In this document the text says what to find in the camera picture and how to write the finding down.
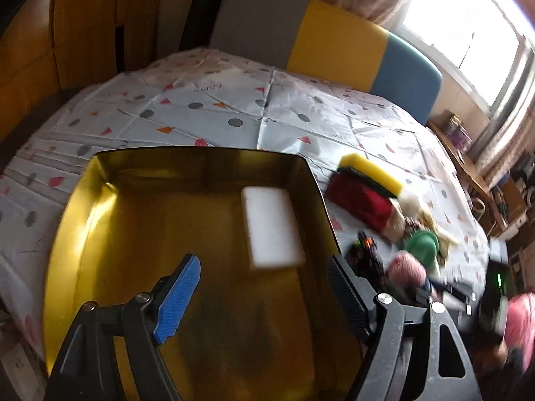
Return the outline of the pink towel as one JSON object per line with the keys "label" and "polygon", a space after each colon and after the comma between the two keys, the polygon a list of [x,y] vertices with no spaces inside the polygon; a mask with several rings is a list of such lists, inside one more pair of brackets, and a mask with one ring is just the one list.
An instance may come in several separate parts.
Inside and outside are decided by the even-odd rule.
{"label": "pink towel", "polygon": [[399,288],[421,288],[427,273],[423,265],[407,251],[398,252],[386,270],[387,280]]}

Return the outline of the white foam sponge block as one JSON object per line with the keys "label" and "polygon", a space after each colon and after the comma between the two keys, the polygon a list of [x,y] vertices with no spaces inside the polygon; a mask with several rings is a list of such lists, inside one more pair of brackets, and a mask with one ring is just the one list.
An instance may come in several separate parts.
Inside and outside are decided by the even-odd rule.
{"label": "white foam sponge block", "polygon": [[241,200],[251,268],[283,269],[304,264],[305,252],[288,192],[246,186]]}

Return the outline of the green cap white bottle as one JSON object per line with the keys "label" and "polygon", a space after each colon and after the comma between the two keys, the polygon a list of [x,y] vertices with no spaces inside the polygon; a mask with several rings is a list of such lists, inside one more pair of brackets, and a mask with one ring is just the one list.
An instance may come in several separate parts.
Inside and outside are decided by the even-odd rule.
{"label": "green cap white bottle", "polygon": [[435,233],[427,230],[414,232],[404,241],[403,249],[417,259],[430,275],[440,273],[440,244]]}

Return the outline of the wooden side table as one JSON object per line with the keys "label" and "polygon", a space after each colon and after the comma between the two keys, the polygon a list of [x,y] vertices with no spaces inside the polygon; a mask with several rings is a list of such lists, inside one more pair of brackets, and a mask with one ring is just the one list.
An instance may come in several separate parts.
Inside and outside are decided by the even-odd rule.
{"label": "wooden side table", "polygon": [[454,163],[461,185],[469,194],[473,215],[486,235],[503,241],[511,240],[527,221],[527,206],[514,181],[506,176],[502,184],[491,188],[470,158],[456,149],[437,125],[429,120],[427,126]]}

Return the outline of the pink hair scrunchie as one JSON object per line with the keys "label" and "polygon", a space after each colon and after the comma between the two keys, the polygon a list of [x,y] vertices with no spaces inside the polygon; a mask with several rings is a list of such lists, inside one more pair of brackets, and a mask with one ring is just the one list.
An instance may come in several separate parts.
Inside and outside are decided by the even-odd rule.
{"label": "pink hair scrunchie", "polygon": [[402,239],[406,240],[416,232],[427,230],[427,227],[423,225],[418,219],[413,217],[405,217],[405,229],[402,235]]}

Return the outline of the red and beige cloth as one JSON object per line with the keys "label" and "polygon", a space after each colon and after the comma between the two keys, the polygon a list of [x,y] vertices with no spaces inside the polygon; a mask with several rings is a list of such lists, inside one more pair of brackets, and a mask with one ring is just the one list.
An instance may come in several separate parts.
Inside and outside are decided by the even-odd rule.
{"label": "red and beige cloth", "polygon": [[404,235],[405,217],[401,209],[349,173],[331,177],[326,197],[391,243],[400,241]]}

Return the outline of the gold lined red box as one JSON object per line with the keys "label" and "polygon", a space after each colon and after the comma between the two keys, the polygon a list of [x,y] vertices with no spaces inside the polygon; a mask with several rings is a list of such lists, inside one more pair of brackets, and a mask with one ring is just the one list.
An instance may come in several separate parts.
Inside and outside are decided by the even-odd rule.
{"label": "gold lined red box", "polygon": [[53,240],[50,399],[342,400],[362,362],[309,163],[238,148],[92,157]]}

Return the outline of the yellow green scrub sponge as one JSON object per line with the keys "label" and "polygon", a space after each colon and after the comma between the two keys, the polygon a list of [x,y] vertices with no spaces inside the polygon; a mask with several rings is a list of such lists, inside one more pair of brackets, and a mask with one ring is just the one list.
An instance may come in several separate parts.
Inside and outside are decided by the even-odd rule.
{"label": "yellow green scrub sponge", "polygon": [[403,191],[403,185],[397,179],[357,153],[342,157],[337,171],[352,173],[378,194],[388,198],[397,198]]}

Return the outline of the patterned white bed sheet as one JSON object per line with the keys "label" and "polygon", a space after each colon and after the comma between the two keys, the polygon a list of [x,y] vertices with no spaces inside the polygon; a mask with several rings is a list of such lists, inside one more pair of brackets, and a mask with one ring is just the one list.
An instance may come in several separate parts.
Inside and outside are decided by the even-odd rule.
{"label": "patterned white bed sheet", "polygon": [[1,176],[1,297],[42,353],[52,240],[89,159],[145,146],[257,148],[307,159],[326,185],[352,151],[393,176],[459,245],[441,276],[485,287],[489,246],[436,136],[388,100],[216,50],[175,53],[76,94]]}

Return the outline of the window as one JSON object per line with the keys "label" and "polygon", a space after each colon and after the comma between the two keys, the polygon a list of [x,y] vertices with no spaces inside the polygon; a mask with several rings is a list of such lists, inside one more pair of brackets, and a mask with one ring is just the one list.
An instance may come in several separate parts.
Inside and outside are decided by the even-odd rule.
{"label": "window", "polygon": [[408,0],[395,31],[490,108],[512,82],[524,20],[513,0]]}

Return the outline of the grey yellow blue headboard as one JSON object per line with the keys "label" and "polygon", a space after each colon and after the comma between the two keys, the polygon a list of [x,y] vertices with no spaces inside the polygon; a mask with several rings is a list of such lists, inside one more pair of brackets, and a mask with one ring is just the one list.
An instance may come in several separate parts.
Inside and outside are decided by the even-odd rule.
{"label": "grey yellow blue headboard", "polygon": [[371,93],[427,124],[442,73],[394,33],[316,0],[223,0],[210,47]]}

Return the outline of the wooden wardrobe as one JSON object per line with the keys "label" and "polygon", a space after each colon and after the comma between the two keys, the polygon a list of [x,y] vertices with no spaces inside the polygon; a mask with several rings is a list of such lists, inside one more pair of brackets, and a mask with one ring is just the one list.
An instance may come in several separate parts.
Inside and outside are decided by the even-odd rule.
{"label": "wooden wardrobe", "polygon": [[1,36],[1,136],[67,90],[156,58],[161,0],[25,0]]}

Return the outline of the black object beside headboard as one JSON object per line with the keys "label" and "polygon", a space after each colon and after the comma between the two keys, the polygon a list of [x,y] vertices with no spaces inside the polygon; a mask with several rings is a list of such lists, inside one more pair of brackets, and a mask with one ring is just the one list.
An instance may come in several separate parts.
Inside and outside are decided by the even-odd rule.
{"label": "black object beside headboard", "polygon": [[192,0],[182,29],[179,52],[208,48],[223,0]]}

